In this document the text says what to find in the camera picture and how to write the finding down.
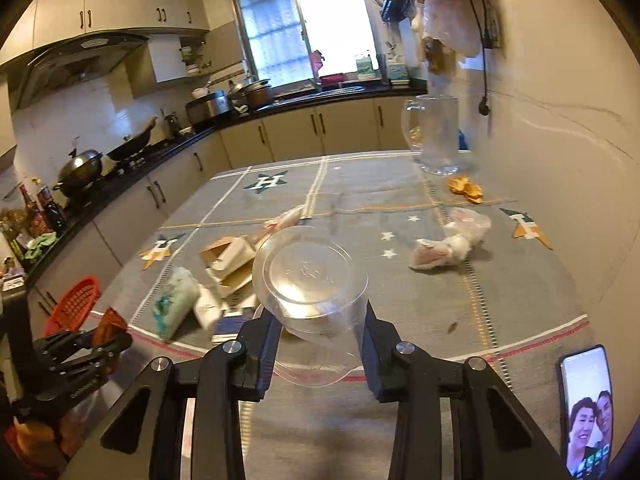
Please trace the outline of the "green white snack packet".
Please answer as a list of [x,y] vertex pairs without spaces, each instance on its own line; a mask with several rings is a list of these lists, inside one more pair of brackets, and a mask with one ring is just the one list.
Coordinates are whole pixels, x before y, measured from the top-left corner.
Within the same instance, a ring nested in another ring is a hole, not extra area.
[[172,270],[152,309],[157,335],[171,340],[200,296],[200,283],[188,269],[177,266]]

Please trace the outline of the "dark blue small packet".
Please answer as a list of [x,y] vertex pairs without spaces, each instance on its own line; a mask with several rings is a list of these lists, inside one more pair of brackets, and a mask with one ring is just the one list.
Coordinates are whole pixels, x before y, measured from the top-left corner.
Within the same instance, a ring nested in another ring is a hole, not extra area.
[[220,344],[229,339],[235,339],[242,326],[252,317],[252,310],[224,313],[214,325],[212,343]]

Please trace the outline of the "orange cardboard box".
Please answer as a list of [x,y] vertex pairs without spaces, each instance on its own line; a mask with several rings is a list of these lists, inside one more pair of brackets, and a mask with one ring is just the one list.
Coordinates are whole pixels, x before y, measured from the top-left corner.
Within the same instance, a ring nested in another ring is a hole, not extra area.
[[128,324],[124,318],[115,309],[108,307],[92,336],[92,348],[97,349],[109,344],[117,336],[126,334],[127,330]]

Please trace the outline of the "glass beer mug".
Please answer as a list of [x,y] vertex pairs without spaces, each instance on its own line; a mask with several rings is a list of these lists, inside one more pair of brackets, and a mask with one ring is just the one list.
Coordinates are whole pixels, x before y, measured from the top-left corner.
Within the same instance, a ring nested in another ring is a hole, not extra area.
[[434,176],[459,171],[459,112],[454,96],[414,96],[405,100],[401,130],[419,167]]

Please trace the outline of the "red white snack wrapper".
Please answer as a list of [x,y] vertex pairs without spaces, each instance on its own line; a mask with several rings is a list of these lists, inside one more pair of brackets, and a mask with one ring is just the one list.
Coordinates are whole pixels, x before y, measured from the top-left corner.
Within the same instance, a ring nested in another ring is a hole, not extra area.
[[193,313],[203,330],[213,333],[218,321],[222,317],[219,300],[205,286],[198,286],[200,296],[193,307]]

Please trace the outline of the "clear plastic container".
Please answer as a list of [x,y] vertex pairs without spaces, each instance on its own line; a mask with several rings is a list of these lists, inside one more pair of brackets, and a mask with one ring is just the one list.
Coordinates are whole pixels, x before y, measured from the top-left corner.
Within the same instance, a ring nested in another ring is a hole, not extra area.
[[360,367],[368,277],[347,250],[312,226],[290,226],[258,249],[252,270],[262,310],[281,324],[276,374],[333,385]]

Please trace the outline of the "grey star-pattern tablecloth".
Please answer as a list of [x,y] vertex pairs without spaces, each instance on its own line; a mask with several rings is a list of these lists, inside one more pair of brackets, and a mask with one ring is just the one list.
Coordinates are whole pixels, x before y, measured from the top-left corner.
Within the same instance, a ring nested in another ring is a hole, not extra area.
[[428,183],[406,154],[342,155],[235,169],[204,182],[163,224],[137,243],[134,216],[99,225],[117,244],[124,266],[101,308],[113,308],[132,328],[134,345],[96,400],[103,415],[149,360],[185,361],[212,345],[209,332],[187,318],[171,341],[155,331],[152,307],[170,272],[209,276],[202,250],[226,235],[250,235],[295,206],[305,221],[330,234],[369,278],[375,313],[401,337],[432,356],[462,360],[481,354],[516,394],[553,444],[561,441],[556,361],[592,344],[572,280],[554,252],[512,235],[518,202],[497,185],[484,186],[482,213],[491,220],[468,263],[428,273],[409,266],[414,243],[442,237],[458,200]]

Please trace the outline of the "hanging plastic bags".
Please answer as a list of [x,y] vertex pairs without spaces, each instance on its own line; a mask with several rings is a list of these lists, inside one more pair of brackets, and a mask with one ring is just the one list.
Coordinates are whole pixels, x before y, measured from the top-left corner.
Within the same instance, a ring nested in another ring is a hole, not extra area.
[[383,0],[380,14],[399,35],[392,58],[412,78],[446,73],[456,58],[477,58],[485,50],[480,0]]

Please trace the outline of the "beige cardboard box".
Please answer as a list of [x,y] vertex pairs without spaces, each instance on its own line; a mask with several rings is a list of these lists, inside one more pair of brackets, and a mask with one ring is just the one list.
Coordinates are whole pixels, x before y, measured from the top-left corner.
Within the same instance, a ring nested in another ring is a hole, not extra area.
[[252,282],[256,250],[245,236],[224,236],[200,251],[218,298],[226,299]]

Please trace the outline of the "white pink plastic wrapper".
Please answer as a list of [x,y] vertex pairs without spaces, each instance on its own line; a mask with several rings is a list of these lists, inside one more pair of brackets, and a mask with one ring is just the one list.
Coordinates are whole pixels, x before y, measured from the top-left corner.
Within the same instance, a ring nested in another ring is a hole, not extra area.
[[261,240],[265,236],[270,236],[290,226],[297,226],[299,220],[302,218],[304,209],[304,205],[298,205],[287,211],[283,211],[282,214],[279,214],[277,217],[269,219],[258,231],[258,238]]

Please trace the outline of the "dark soy sauce bottle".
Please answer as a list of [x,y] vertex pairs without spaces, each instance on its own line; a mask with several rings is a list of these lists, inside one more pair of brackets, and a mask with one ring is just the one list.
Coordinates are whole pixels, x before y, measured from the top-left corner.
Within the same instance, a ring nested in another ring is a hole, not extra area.
[[34,183],[37,187],[37,198],[44,216],[56,235],[61,237],[67,230],[67,222],[62,208],[53,198],[47,185],[44,185],[39,178],[34,178]]

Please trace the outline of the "dark cooking pot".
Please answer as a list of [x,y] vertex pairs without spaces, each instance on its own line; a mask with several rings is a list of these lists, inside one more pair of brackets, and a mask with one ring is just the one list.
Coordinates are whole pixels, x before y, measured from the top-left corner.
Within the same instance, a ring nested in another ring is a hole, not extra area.
[[242,81],[230,87],[228,99],[234,107],[246,106],[248,110],[259,110],[271,105],[274,97],[268,79]]

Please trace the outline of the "white pink bag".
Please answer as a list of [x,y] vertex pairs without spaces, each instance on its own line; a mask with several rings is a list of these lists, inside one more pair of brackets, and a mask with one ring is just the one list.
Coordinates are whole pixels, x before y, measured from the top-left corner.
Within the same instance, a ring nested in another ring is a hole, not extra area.
[[449,217],[450,221],[442,227],[445,234],[442,240],[419,238],[416,241],[409,260],[410,269],[427,271],[462,263],[491,228],[486,214],[469,208],[454,207]]

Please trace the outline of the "lidded steel wok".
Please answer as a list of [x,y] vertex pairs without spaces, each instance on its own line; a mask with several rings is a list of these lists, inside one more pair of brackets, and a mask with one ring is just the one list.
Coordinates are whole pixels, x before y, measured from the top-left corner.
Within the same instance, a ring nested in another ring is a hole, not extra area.
[[53,188],[71,198],[99,180],[103,154],[96,150],[78,152],[77,148],[73,148],[68,156],[70,159],[58,173],[58,182]]

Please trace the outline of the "silver rice cooker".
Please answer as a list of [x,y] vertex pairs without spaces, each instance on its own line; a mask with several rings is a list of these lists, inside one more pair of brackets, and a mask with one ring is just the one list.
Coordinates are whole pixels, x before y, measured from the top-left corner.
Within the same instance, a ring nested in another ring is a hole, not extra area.
[[224,90],[214,91],[186,104],[186,117],[192,126],[230,113],[231,105]]

